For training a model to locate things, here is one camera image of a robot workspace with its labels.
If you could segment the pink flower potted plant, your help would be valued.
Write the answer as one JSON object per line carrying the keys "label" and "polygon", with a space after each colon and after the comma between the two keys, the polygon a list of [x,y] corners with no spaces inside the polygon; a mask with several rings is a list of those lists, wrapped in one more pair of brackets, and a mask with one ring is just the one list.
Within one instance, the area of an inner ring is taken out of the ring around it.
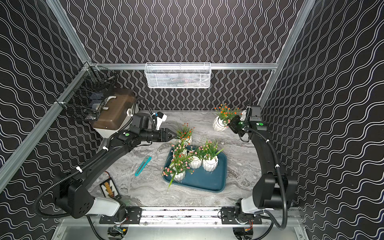
{"label": "pink flower potted plant", "polygon": [[200,158],[201,156],[200,148],[196,148],[194,150],[189,151],[188,156],[190,159],[190,162],[189,162],[190,168],[198,169],[202,165],[202,160]]}

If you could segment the white pot green plant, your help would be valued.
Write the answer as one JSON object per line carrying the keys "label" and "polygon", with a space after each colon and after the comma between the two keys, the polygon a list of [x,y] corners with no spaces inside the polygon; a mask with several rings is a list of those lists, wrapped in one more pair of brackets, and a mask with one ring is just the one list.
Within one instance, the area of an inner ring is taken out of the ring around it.
{"label": "white pot green plant", "polygon": [[199,147],[199,157],[205,171],[213,172],[219,163],[218,155],[223,151],[219,148],[218,141],[207,140]]}

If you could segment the teal plastic tray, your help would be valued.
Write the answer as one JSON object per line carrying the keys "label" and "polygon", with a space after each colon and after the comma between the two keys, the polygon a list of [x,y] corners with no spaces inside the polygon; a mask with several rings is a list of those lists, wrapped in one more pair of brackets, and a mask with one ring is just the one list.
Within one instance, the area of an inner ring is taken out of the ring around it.
{"label": "teal plastic tray", "polygon": [[186,176],[180,182],[174,180],[172,185],[211,193],[222,192],[226,186],[228,160],[223,152],[219,153],[217,157],[218,166],[214,171],[208,172],[200,166],[198,169],[195,169],[193,174],[186,173]]}

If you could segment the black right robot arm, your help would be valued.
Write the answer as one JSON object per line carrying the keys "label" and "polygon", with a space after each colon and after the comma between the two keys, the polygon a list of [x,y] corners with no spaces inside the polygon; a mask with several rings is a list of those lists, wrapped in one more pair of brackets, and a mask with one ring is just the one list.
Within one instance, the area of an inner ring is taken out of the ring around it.
{"label": "black right robot arm", "polygon": [[261,106],[248,106],[245,117],[234,117],[229,128],[240,138],[248,135],[248,140],[256,149],[262,172],[252,195],[239,199],[235,204],[236,220],[246,223],[254,217],[265,217],[279,230],[284,230],[298,180],[282,169],[268,125],[262,120]]}

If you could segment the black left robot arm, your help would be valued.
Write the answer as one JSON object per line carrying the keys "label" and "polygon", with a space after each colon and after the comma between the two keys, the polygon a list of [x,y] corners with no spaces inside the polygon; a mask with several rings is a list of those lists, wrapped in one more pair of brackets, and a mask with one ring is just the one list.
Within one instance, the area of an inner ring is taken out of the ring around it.
{"label": "black left robot arm", "polygon": [[[106,145],[91,159],[78,166],[71,174],[61,174],[50,187],[42,191],[33,203],[36,215],[45,219],[64,217],[89,217],[104,215],[112,217],[116,223],[127,218],[126,204],[115,197],[99,198],[92,196],[88,189],[118,159],[137,147],[147,147],[152,143],[167,143],[177,137],[177,133],[158,127],[160,113],[132,112],[128,122],[113,133]],[[47,214],[40,208],[44,196],[52,193],[52,203],[63,210],[62,214]]]}

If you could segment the white pot pink flowers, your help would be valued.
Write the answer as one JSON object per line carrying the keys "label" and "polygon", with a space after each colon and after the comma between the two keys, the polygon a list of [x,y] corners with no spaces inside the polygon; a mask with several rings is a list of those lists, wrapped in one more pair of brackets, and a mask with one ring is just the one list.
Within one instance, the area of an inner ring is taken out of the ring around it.
{"label": "white pot pink flowers", "polygon": [[174,159],[186,156],[188,153],[188,142],[185,139],[177,140],[175,143],[172,143],[171,146],[173,148],[172,156]]}

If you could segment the red flower potted plant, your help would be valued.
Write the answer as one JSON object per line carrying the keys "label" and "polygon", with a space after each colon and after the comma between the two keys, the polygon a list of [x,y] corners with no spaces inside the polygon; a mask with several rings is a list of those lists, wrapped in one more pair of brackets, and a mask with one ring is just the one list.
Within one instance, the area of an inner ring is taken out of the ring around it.
{"label": "red flower potted plant", "polygon": [[194,132],[194,127],[192,127],[189,123],[184,123],[177,128],[177,138],[184,142],[185,145],[192,144],[192,134]]}

